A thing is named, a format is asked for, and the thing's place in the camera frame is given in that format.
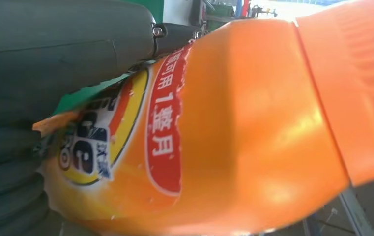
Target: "black rubber part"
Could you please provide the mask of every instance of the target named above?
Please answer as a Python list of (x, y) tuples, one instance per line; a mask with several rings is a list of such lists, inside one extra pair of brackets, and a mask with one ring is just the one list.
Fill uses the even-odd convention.
[(23, 232), (42, 222), (49, 212), (48, 196), (44, 192), (19, 213), (0, 221), (0, 236), (21, 236)]
[(17, 157), (0, 165), (0, 194), (20, 186), (32, 177), (36, 177), (36, 169), (41, 165), (41, 159), (32, 155)]
[(14, 217), (24, 210), (43, 192), (43, 177), (35, 175), (23, 186), (0, 195), (0, 224), (4, 224), (9, 217)]
[(32, 147), (41, 140), (41, 134), (31, 128), (1, 127), (0, 157)]
[(40, 121), (63, 95), (152, 59), (153, 23), (118, 0), (0, 0), (0, 119)]
[(194, 38), (194, 35), (198, 33), (203, 35), (203, 31), (200, 27), (196, 26), (183, 26), (171, 23), (160, 23), (156, 27), (162, 28), (164, 31), (163, 37), (156, 38), (155, 45), (155, 56), (161, 57), (163, 55), (170, 54), (175, 50), (182, 48), (187, 45), (189, 40)]
[(16, 151), (16, 152), (13, 152), (13, 153), (10, 153), (8, 155), (2, 155), (0, 156), (0, 165), (3, 164), (3, 163), (6, 163), (8, 161), (11, 161), (11, 160), (15, 160), (17, 158), (23, 158), (23, 157), (26, 157), (26, 156), (34, 156), (34, 151), (33, 151), (33, 148), (30, 147), (30, 148), (27, 148), (25, 150), (21, 150), (21, 151)]
[(29, 229), (21, 236), (100, 236), (75, 223), (65, 220), (55, 211), (50, 211), (48, 216), (39, 224)]

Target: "logo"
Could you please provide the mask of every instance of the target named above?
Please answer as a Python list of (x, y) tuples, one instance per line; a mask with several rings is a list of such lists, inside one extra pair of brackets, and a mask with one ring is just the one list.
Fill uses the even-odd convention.
[(77, 185), (113, 180), (113, 167), (135, 126), (148, 83), (143, 71), (93, 97), (80, 118), (61, 133), (58, 163)]

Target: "water droplet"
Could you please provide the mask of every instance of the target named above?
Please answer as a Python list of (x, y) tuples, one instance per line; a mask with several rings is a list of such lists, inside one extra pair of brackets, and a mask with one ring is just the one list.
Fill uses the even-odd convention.
[(116, 142), (116, 135), (112, 135), (110, 140), (112, 141), (112, 144), (114, 144)]

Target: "metal bolt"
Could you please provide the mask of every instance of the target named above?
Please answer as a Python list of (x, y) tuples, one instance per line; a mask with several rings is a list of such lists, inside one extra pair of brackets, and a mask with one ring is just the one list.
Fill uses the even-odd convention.
[(197, 30), (194, 32), (194, 35), (193, 35), (193, 39), (199, 39), (202, 37), (202, 31), (201, 30)]
[(161, 27), (155, 27), (152, 29), (153, 36), (160, 37), (164, 35), (164, 30)]

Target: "bottle label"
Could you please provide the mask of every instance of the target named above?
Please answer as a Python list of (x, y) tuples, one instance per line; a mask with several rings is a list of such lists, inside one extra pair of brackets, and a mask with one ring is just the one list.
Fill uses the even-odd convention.
[(179, 93), (191, 46), (104, 89), (57, 132), (55, 158), (43, 168), (55, 210), (95, 228), (101, 220), (101, 228), (113, 230), (113, 220), (161, 212), (177, 202)]

